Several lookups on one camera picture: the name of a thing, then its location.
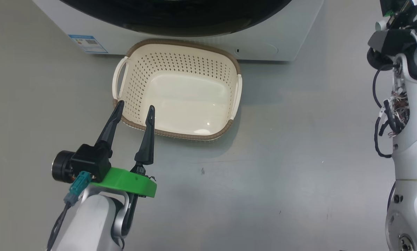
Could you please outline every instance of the brown woven rim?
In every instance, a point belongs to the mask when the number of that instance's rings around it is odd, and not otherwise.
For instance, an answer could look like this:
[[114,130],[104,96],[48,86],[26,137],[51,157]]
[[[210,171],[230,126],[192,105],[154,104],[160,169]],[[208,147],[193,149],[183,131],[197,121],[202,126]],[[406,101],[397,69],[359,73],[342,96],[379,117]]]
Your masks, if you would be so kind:
[[[238,61],[230,53],[228,53],[226,51],[223,51],[221,49],[218,49],[218,48],[213,48],[213,47],[206,46],[206,45],[184,42],[184,41],[178,41],[178,40],[147,39],[147,40],[141,41],[141,42],[135,44],[133,47],[131,47],[129,49],[129,51],[126,53],[126,56],[130,57],[136,49],[138,49],[138,48],[140,48],[144,45],[147,45],[147,44],[167,44],[167,45],[176,45],[176,46],[186,46],[186,47],[192,47],[192,48],[206,50],[206,51],[212,51],[212,52],[215,52],[215,53],[226,56],[234,64],[234,66],[236,68],[236,71],[237,71],[237,74],[241,74],[241,70],[240,70]],[[113,100],[114,108],[117,105],[117,103],[118,103],[118,100],[114,99]],[[130,127],[134,127],[134,128],[140,129],[140,130],[146,130],[145,126],[143,126],[141,124],[134,123],[132,121],[129,121],[124,116],[122,116],[121,120]],[[162,131],[162,130],[158,130],[158,129],[156,129],[154,132],[157,135],[164,135],[164,136],[174,137],[174,138],[184,138],[184,139],[191,139],[191,140],[214,140],[214,139],[219,138],[220,136],[222,136],[225,132],[227,132],[227,130],[229,130],[229,128],[232,126],[232,124],[233,124],[233,120],[230,119],[229,121],[227,121],[227,124],[224,126],[223,129],[221,129],[221,131],[219,131],[219,132],[217,132],[213,135],[186,135],[186,134],[171,133],[171,132]]]
[[241,74],[241,69],[239,67],[238,61],[235,59],[235,57],[233,57],[232,54],[230,54],[226,51],[223,51],[221,49],[211,47],[211,46],[206,46],[206,45],[201,45],[201,44],[191,43],[191,42],[186,42],[186,41],[171,40],[171,39],[147,39],[147,40],[143,40],[141,42],[138,42],[133,47],[131,47],[127,51],[126,56],[130,57],[136,49],[138,49],[138,48],[140,48],[144,45],[147,45],[147,44],[165,44],[165,45],[186,46],[186,47],[192,47],[192,48],[206,50],[206,51],[212,51],[212,52],[215,52],[215,53],[226,56],[235,65],[235,68],[237,70],[237,74]]

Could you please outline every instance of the basket handle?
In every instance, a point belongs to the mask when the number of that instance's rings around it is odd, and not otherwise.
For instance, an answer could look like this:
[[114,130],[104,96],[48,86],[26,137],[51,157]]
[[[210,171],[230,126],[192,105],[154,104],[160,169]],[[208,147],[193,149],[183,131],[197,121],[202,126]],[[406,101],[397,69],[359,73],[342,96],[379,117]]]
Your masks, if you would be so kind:
[[238,74],[237,87],[235,90],[235,99],[233,100],[232,116],[230,116],[230,119],[235,119],[235,116],[239,107],[239,101],[241,100],[241,93],[242,93],[242,76],[241,74]]
[[[112,78],[112,97],[114,97],[114,99],[116,100],[120,99],[120,95],[123,92],[124,80],[126,78],[127,67],[128,67],[128,64],[127,64],[128,59],[129,58],[125,56],[122,60],[120,60],[119,64],[116,67],[116,71],[114,72],[114,77]],[[120,92],[117,92],[120,70],[122,69],[125,63],[126,63],[126,68],[125,68],[125,73],[124,73],[123,80],[122,80],[122,86],[120,88]]]

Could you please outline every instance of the basket bottom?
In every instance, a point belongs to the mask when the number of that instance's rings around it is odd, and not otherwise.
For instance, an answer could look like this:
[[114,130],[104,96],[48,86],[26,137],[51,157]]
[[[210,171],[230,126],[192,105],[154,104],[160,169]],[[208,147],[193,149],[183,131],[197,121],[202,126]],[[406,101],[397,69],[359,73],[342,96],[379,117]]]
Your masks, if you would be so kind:
[[229,120],[231,92],[222,81],[166,71],[155,73],[149,79],[141,117],[146,117],[149,105],[154,105],[156,129],[212,135]]

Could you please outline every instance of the camera lens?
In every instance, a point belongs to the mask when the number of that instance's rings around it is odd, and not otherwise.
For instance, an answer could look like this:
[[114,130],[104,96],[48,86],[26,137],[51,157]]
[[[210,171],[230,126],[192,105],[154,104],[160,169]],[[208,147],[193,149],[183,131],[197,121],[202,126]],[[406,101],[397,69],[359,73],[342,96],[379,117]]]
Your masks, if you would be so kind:
[[72,167],[70,165],[70,159],[74,152],[61,151],[55,157],[52,163],[52,177],[55,181],[61,181],[65,183],[72,183]]

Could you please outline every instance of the teal connector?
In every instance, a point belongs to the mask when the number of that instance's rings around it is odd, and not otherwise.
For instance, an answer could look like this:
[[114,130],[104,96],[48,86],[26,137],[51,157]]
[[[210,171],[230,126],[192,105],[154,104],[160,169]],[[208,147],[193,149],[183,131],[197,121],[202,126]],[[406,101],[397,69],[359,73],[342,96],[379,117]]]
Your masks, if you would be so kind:
[[81,192],[84,191],[91,181],[92,177],[89,172],[80,172],[78,177],[71,184],[68,194],[64,197],[64,203],[70,203],[70,206],[74,206],[78,201]]

